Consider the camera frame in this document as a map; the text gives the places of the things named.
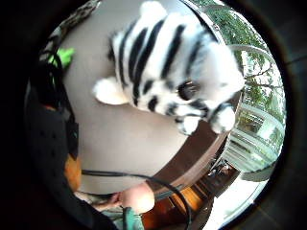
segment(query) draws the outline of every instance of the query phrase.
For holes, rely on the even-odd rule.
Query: black stripe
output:
[[[184,30],[184,26],[183,25],[179,25],[176,28],[175,31],[175,36],[173,37],[173,40],[171,42],[171,46],[168,50],[167,56],[166,56],[166,60],[162,69],[162,73],[161,73],[161,78],[165,79],[166,76],[168,75],[170,69],[171,69],[171,65],[173,63],[173,60],[175,59],[175,55],[176,52],[179,49],[180,43],[181,43],[181,34]]]
[[[209,108],[208,106],[203,102],[203,100],[195,100],[191,103],[189,103],[189,105],[193,108],[196,108],[197,110],[200,110],[202,112],[201,117],[202,118],[206,118],[208,115],[208,111]]]
[[[228,107],[230,107],[230,108],[233,109],[233,106],[231,105],[231,103],[221,103],[221,104],[213,111],[213,113],[211,114],[211,116],[210,116],[208,122],[211,123],[211,121],[215,119],[215,116],[216,116],[219,112],[221,112],[221,111],[227,109]]]
[[[157,105],[158,103],[158,99],[156,96],[154,96],[148,103],[148,109],[151,111],[151,112],[154,112],[155,111],[155,106]]]
[[[134,81],[133,70],[135,69],[135,62],[137,61],[138,54],[143,47],[146,33],[147,33],[147,28],[142,30],[142,32],[135,39],[131,48],[130,57],[129,57],[129,77],[131,81]]]
[[[143,89],[143,95],[147,94],[147,92],[152,88],[154,81],[153,80],[147,80],[144,89]]]
[[[126,40],[128,36],[130,35],[131,31],[133,30],[133,27],[135,26],[136,21],[132,22],[129,28],[127,29],[122,42],[119,47],[119,57],[118,57],[118,62],[119,62],[119,76],[121,78],[121,82],[123,86],[127,86],[126,81],[124,79],[124,64],[123,64],[123,59],[124,59],[124,51],[126,47]]]
[[[190,77],[190,75],[191,75],[191,68],[192,68],[194,61],[196,60],[196,57],[197,57],[198,52],[200,50],[201,41],[203,40],[203,36],[204,36],[204,31],[201,31],[201,33],[197,37],[196,42],[193,45],[192,52],[190,54],[190,57],[189,57],[188,62],[187,62],[188,64],[187,64],[186,69],[185,69],[185,76],[186,77]]]
[[[175,87],[174,87],[174,83],[171,81],[171,80],[167,80],[165,82],[165,86],[169,89],[169,90],[173,90]]]
[[[166,109],[165,115],[167,115],[167,116],[174,116],[176,109],[177,109],[177,104],[176,103],[168,104],[168,108]]]
[[[143,74],[147,60],[154,48],[156,38],[161,30],[163,23],[164,23],[164,19],[160,20],[158,23],[155,24],[151,32],[150,38],[147,42],[147,45],[145,49],[143,50],[140,59],[137,61],[137,66],[135,68],[135,73],[134,73],[134,85],[133,85],[134,98],[139,97],[139,84],[141,81],[141,76]]]

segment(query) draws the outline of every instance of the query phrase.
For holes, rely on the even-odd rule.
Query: orange object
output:
[[[65,162],[64,175],[68,181],[69,187],[73,192],[76,192],[81,184],[81,162],[79,157],[76,160],[67,154],[67,160]]]

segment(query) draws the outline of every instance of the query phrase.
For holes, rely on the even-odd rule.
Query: tiger eye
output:
[[[191,100],[196,92],[199,90],[199,86],[192,83],[191,81],[186,81],[178,87],[178,94],[184,101]]]

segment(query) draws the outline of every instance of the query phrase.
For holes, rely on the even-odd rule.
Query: black strap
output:
[[[66,140],[70,155],[78,156],[79,125],[75,122],[75,114],[68,100],[65,86],[62,82],[63,69],[59,56],[51,51],[44,51],[42,55],[49,58],[40,60],[35,73],[30,79],[31,87],[36,89],[39,102],[53,107],[63,117],[66,124]]]

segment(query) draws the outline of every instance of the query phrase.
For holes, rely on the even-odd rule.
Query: green object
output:
[[[75,54],[75,49],[74,48],[58,49],[57,55],[59,56],[59,59],[60,59],[60,62],[61,62],[61,65],[62,65],[63,68],[66,68],[70,64],[72,56],[74,54]],[[54,65],[57,65],[54,62],[54,58],[53,57],[50,57],[49,62],[53,63]]]
[[[133,230],[134,225],[134,212],[129,208],[124,209],[124,229],[125,230]]]
[[[102,214],[109,217],[119,230],[145,230],[141,216],[130,207],[120,211],[104,210]]]

